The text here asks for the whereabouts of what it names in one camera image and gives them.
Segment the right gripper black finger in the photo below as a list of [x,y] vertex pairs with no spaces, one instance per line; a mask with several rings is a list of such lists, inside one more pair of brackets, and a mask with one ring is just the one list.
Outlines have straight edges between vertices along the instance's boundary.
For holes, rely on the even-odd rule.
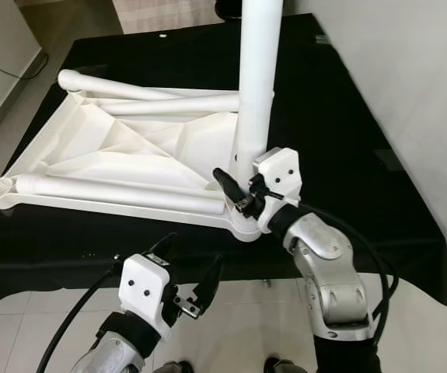
[[212,170],[212,176],[219,183],[222,192],[227,196],[228,200],[238,204],[246,198],[240,185],[226,171],[220,168]]

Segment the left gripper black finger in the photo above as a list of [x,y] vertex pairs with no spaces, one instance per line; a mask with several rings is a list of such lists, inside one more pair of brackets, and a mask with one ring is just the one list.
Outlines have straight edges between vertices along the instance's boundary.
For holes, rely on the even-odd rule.
[[211,305],[219,288],[223,263],[223,256],[216,256],[202,281],[195,285],[195,305]]
[[173,242],[176,237],[177,233],[169,233],[166,237],[161,238],[151,249],[146,251],[146,259],[151,260],[151,262],[161,267],[169,266],[166,258],[173,248]]

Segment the dark left robot foot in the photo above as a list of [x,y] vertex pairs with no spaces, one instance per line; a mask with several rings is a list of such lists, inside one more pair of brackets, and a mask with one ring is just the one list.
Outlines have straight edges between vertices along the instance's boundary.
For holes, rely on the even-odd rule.
[[194,373],[194,366],[187,360],[170,360],[153,369],[152,373]]

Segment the dark robot foot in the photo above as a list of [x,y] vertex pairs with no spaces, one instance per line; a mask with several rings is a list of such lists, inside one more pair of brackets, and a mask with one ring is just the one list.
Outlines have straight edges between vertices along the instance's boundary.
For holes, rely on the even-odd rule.
[[271,355],[264,362],[263,373],[309,373],[309,371],[292,360]]
[[187,360],[170,360],[153,369],[152,373],[194,373],[194,366]]

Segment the white plastic table top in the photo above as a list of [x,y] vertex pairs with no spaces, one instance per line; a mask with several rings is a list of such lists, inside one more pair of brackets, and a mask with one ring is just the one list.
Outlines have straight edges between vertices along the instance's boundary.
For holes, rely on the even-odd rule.
[[[217,167],[236,169],[238,111],[112,115],[96,104],[138,100],[63,90],[44,127],[0,176],[0,210],[33,204],[225,228],[242,242],[260,237],[254,221],[240,216],[212,176]],[[201,214],[20,194],[15,177],[28,174],[216,198],[225,209]]]

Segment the black tablecloth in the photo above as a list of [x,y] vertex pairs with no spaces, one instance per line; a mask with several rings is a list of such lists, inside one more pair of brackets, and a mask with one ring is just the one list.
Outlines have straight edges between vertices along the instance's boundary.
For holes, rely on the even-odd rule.
[[[447,245],[336,49],[316,38],[312,15],[282,20],[270,146],[300,154],[302,199],[347,221],[402,283],[447,306]],[[57,67],[156,88],[236,89],[239,25],[221,23],[75,40]],[[223,228],[20,204],[0,210],[0,301],[24,291],[87,288],[115,253],[136,253],[176,234],[174,280],[201,280],[223,256],[223,280],[293,278],[273,238],[240,242]]]

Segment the dark right robot foot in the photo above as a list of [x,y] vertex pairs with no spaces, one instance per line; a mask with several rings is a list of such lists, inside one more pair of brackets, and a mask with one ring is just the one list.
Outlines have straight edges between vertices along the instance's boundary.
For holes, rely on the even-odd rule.
[[264,362],[263,373],[309,373],[309,371],[292,360],[271,355]]

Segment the large black bowl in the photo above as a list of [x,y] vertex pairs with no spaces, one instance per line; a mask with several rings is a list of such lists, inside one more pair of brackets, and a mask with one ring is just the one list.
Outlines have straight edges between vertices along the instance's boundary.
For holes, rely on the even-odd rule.
[[222,20],[242,18],[243,0],[214,0],[214,12]]

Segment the beige patterned low table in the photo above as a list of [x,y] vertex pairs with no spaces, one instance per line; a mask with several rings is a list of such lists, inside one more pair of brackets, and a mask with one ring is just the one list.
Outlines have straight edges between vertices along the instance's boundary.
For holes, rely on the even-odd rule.
[[112,0],[124,34],[222,23],[215,0]]

